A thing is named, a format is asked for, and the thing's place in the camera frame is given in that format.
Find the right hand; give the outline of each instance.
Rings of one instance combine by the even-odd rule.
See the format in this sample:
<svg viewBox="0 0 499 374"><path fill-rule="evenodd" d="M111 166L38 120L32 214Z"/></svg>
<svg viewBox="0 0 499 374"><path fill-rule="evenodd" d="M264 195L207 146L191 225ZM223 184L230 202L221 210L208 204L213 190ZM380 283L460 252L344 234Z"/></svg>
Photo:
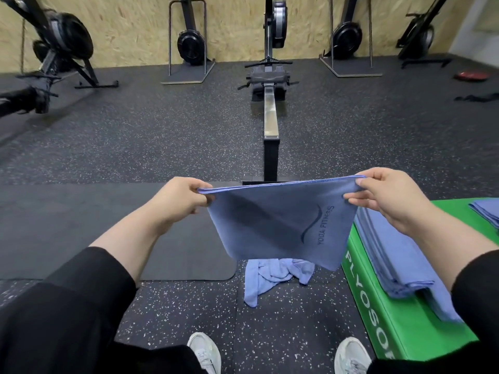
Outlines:
<svg viewBox="0 0 499 374"><path fill-rule="evenodd" d="M365 190L343 197L356 206L381 212L403 234L407 235L411 225L434 208L414 180L401 170L371 168L357 174L366 176L355 181Z"/></svg>

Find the blue towel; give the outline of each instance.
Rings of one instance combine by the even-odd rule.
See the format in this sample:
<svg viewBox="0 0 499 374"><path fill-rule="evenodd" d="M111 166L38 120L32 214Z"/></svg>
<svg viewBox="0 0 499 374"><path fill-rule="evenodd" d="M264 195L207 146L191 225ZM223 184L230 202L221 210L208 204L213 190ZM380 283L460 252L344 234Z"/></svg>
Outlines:
<svg viewBox="0 0 499 374"><path fill-rule="evenodd" d="M294 257L336 270L357 210L343 194L361 189L358 177L198 191L216 195L208 210L229 256Z"/></svg>
<svg viewBox="0 0 499 374"><path fill-rule="evenodd" d="M359 208L355 225L381 287L392 298L417 290L444 321L462 322L451 295L416 243L398 232L381 213Z"/></svg>
<svg viewBox="0 0 499 374"><path fill-rule="evenodd" d="M279 282L288 281L295 276L302 285L312 277L315 265L304 260L291 258L248 260L245 274L245 302L256 307L258 295L269 291Z"/></svg>
<svg viewBox="0 0 499 374"><path fill-rule="evenodd" d="M478 199L470 203L470 207L491 225L499 228L499 198Z"/></svg>

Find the white sneaker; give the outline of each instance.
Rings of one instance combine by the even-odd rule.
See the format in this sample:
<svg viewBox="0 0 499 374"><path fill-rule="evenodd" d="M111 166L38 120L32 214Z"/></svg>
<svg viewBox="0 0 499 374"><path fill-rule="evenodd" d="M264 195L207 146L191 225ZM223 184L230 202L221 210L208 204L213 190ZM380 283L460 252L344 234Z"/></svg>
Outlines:
<svg viewBox="0 0 499 374"><path fill-rule="evenodd" d="M366 374L371 358L366 348L354 337L347 337L338 346L334 356L335 374Z"/></svg>
<svg viewBox="0 0 499 374"><path fill-rule="evenodd" d="M194 351L201 368L206 370L208 374L220 374L220 352L207 334L203 332L193 333L187 342L187 346Z"/></svg>

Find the speckled gym floor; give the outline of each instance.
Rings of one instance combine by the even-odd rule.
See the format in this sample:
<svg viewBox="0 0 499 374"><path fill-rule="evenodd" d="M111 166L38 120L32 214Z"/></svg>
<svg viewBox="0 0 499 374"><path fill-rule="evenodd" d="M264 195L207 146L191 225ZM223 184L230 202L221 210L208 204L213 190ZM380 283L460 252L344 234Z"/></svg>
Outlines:
<svg viewBox="0 0 499 374"><path fill-rule="evenodd" d="M499 90L499 71L455 58L446 68L404 70L393 57L381 78L337 79L317 59L290 67L278 105L279 174L344 176L374 165L407 171L431 199L499 196L499 101L456 96ZM454 73L492 72L480 84ZM242 63L219 63L202 85L162 86L163 66L97 70L118 89L77 91L77 77L54 86L49 114L0 123L0 184L165 182L172 176L240 181L262 174L262 104L250 102ZM22 87L9 75L0 89ZM340 271L317 268L308 286L279 284L251 309L244 267L222 282L143 283L117 340L158 348L201 330L217 343L224 373L332 372L337 344L364 326ZM0 281L0 305L32 281Z"/></svg>

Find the green plyo box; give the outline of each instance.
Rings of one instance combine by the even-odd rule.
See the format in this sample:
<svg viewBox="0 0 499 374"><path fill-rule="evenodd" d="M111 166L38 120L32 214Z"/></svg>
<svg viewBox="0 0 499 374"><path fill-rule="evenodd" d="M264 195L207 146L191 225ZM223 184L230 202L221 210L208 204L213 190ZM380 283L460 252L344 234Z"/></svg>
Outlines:
<svg viewBox="0 0 499 374"><path fill-rule="evenodd" d="M479 198L434 201L499 245L499 234L468 204ZM419 295L392 299L381 288L357 229L352 227L341 264L378 358L427 360L476 340L464 323L443 322Z"/></svg>

